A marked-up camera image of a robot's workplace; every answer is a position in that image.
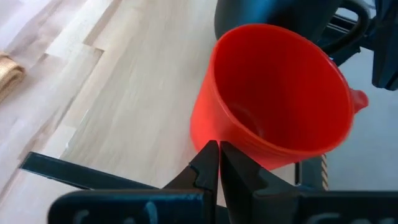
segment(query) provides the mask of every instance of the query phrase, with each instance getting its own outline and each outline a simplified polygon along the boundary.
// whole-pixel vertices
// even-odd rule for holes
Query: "black plastic part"
[[[119,190],[79,191],[59,198],[48,215],[49,224],[214,224],[209,191]]]
[[[292,198],[299,194],[294,186],[228,142],[221,142],[220,167],[231,223],[292,223],[297,205]]]
[[[396,223],[398,192],[299,190],[221,143],[221,180],[231,223]]]
[[[202,189],[211,195],[207,205],[208,216],[216,220],[218,163],[220,152],[217,141],[209,141],[206,146],[191,160],[189,165],[168,183],[164,189]]]
[[[398,192],[304,192],[293,223],[397,223]]]
[[[387,90],[398,89],[398,1],[376,1],[372,84]]]
[[[150,185],[65,162],[36,152],[28,153],[20,169],[79,189],[155,189],[155,187]]]

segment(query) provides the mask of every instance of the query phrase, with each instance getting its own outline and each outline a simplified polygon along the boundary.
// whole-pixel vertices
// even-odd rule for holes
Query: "kettle handle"
[[[327,55],[332,55],[359,40],[367,31],[371,21],[368,4],[363,0],[344,0],[340,7],[355,12],[358,21],[346,35],[322,47]]]

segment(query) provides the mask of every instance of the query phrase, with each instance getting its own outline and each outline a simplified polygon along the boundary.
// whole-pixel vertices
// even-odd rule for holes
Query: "black kettle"
[[[339,7],[358,15],[356,26],[340,39],[322,47],[331,55],[361,38],[370,13],[363,0],[218,0],[215,32],[219,39],[230,29],[249,23],[285,27],[316,43]]]

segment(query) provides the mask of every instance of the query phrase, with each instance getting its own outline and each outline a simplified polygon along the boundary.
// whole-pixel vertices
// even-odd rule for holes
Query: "light wood surface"
[[[189,119],[216,0],[0,4],[0,51],[27,70],[0,104],[0,223],[43,223],[74,190],[17,170],[29,151],[156,187],[195,156]],[[293,166],[275,173],[294,182]]]

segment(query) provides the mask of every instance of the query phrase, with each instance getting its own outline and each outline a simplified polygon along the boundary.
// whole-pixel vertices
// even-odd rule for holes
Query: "gold object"
[[[24,79],[25,70],[0,52],[0,102]]]

